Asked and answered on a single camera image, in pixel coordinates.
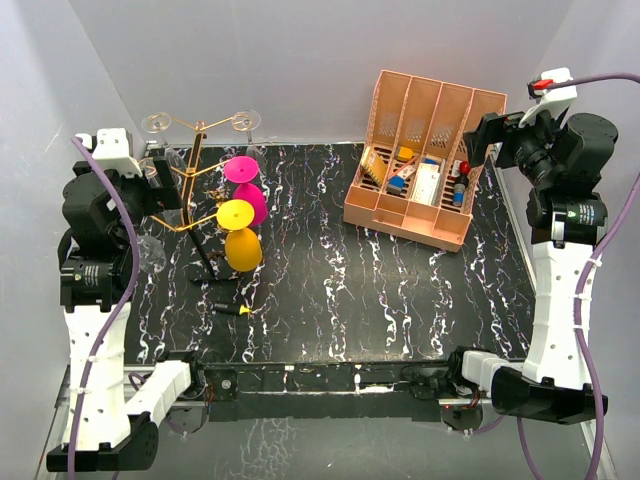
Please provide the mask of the clear wine glass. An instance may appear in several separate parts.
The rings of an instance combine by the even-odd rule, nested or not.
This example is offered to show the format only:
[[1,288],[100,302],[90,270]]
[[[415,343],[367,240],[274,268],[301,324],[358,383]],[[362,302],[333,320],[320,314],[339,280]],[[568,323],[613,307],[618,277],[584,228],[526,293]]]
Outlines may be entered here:
[[167,265],[167,257],[163,244],[151,235],[137,237],[140,269],[147,274],[157,274]]
[[145,157],[138,161],[138,166],[144,174],[147,182],[152,187],[158,187],[160,185],[157,169],[152,157]]
[[166,112],[157,112],[144,118],[141,126],[147,133],[157,137],[157,143],[164,150],[164,156],[170,165],[178,170],[184,171],[185,164],[183,157],[169,145],[165,136],[165,132],[170,127],[171,122],[171,117]]
[[235,131],[244,132],[247,137],[246,155],[258,162],[265,160],[260,148],[253,142],[253,131],[261,124],[261,116],[255,110],[243,110],[237,112],[232,120],[232,127]]

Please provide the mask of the pink plastic wine glass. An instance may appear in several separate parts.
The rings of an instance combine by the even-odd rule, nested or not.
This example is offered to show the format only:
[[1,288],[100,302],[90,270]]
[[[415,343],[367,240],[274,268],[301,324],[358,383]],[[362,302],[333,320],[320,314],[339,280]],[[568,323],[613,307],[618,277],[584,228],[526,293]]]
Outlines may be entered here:
[[224,165],[224,175],[228,181],[237,185],[234,199],[248,202],[254,209],[254,219],[250,224],[256,227],[267,218],[266,199],[262,190],[253,183],[260,173],[257,161],[250,156],[235,156]]

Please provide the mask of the orange plastic wine glass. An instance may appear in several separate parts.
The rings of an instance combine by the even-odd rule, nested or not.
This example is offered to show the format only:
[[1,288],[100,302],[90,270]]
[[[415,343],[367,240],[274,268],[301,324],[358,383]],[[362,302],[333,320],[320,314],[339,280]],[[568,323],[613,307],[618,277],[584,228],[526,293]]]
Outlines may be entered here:
[[260,240],[250,228],[254,217],[253,206],[241,199],[224,202],[216,212],[218,226],[227,232],[224,243],[226,260],[238,272],[254,270],[263,259]]

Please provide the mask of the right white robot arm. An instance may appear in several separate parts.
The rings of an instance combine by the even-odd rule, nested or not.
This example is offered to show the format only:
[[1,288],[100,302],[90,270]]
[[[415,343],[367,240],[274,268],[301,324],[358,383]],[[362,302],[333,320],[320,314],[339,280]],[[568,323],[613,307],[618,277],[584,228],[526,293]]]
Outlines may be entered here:
[[521,112],[482,117],[463,139],[472,166],[499,145],[495,165],[516,167],[532,188],[526,208],[535,263],[533,334],[526,359],[501,360],[487,351],[458,348],[445,376],[466,397],[479,389],[501,415],[563,425],[606,414],[581,345],[588,339],[591,273],[608,229],[608,211],[594,190],[611,158],[618,130],[609,120],[578,113],[553,119],[542,112],[520,124]]

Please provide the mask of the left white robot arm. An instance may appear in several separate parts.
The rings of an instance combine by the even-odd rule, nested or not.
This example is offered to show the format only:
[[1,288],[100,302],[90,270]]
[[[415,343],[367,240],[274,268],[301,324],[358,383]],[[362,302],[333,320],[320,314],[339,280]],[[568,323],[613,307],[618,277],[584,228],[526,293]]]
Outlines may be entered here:
[[58,249],[60,304],[70,344],[69,410],[50,472],[147,470],[162,421],[180,396],[194,399],[207,376],[187,351],[162,355],[132,398],[125,396],[125,333],[142,255],[140,222],[175,202],[172,183],[151,185],[133,160],[92,154],[63,190],[69,228]]

